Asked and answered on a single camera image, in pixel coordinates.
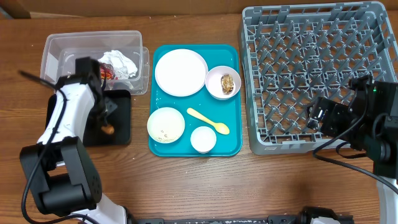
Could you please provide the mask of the red snack wrapper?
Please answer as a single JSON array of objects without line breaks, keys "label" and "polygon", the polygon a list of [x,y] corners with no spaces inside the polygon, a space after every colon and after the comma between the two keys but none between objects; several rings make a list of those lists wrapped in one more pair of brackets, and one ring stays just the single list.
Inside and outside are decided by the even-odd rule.
[{"label": "red snack wrapper", "polygon": [[100,63],[100,75],[103,80],[117,80],[118,77],[111,64]]}]

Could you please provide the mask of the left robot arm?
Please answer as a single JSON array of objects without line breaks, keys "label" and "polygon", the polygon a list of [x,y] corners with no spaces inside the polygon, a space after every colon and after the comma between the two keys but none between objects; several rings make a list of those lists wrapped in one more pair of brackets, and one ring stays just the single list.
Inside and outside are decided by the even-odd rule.
[{"label": "left robot arm", "polygon": [[38,211],[54,214],[52,223],[77,219],[81,223],[135,223],[126,207],[112,202],[102,191],[98,171],[83,145],[89,120],[109,134],[114,132],[106,117],[104,80],[99,61],[90,57],[75,61],[75,73],[51,83],[25,71],[26,78],[53,88],[55,107],[37,143],[23,147],[19,156],[27,179],[21,212],[27,212],[27,196],[32,195]]}]

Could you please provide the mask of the brown food scrap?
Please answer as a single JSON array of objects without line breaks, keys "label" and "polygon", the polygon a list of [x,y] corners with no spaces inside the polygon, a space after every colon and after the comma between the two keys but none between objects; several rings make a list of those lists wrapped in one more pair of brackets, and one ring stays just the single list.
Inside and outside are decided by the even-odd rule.
[{"label": "brown food scrap", "polygon": [[224,95],[228,95],[234,90],[234,81],[230,74],[225,73],[221,77],[221,87]]}]

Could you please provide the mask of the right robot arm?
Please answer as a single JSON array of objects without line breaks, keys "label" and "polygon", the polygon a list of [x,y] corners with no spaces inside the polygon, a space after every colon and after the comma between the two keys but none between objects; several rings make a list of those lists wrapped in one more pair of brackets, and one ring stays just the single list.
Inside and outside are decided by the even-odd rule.
[{"label": "right robot arm", "polygon": [[[329,136],[330,140],[313,150],[318,160],[349,168],[377,182],[380,222],[397,223],[397,84],[374,81],[372,76],[352,78],[355,92],[348,105],[320,96],[305,107],[306,126]],[[367,157],[372,171],[318,155],[340,139],[337,153],[349,145],[357,153],[346,159]]]}]

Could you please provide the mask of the white napkin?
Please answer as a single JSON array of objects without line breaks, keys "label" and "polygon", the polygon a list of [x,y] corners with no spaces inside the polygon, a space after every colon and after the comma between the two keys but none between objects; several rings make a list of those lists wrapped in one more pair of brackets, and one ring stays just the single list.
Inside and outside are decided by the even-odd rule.
[{"label": "white napkin", "polygon": [[136,64],[118,50],[105,52],[98,61],[99,63],[111,64],[118,80],[134,78],[138,71]]}]

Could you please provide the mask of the white bowl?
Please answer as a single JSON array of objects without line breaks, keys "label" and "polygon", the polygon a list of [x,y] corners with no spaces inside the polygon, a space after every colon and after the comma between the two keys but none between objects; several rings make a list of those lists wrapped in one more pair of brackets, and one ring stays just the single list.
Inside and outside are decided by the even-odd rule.
[{"label": "white bowl", "polygon": [[155,110],[147,121],[149,136],[162,144],[178,140],[185,130],[185,120],[181,112],[171,107]]}]

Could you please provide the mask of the brown sausage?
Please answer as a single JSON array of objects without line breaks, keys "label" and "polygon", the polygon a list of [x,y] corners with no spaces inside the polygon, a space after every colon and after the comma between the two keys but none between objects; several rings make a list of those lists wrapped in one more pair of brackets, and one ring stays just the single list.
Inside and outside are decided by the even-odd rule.
[{"label": "brown sausage", "polygon": [[114,134],[114,127],[110,124],[101,127],[102,132],[108,135]]}]

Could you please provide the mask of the white cup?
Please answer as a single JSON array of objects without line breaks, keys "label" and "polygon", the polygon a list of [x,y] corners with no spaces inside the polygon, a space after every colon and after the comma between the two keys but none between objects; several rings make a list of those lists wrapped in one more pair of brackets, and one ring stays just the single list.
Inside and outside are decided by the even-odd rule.
[{"label": "white cup", "polygon": [[192,132],[190,142],[197,152],[206,154],[215,147],[216,133],[207,126],[200,126]]}]

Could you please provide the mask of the pink bowl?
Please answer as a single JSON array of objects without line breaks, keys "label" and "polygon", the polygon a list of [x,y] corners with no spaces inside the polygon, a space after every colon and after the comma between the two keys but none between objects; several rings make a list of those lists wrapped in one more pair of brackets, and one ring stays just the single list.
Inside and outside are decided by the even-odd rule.
[{"label": "pink bowl", "polygon": [[[221,77],[225,73],[230,74],[234,81],[234,90],[228,95],[223,94],[221,87]],[[217,66],[212,68],[206,75],[205,86],[213,98],[217,100],[228,100],[239,92],[241,87],[241,78],[235,69],[223,65]]]}]

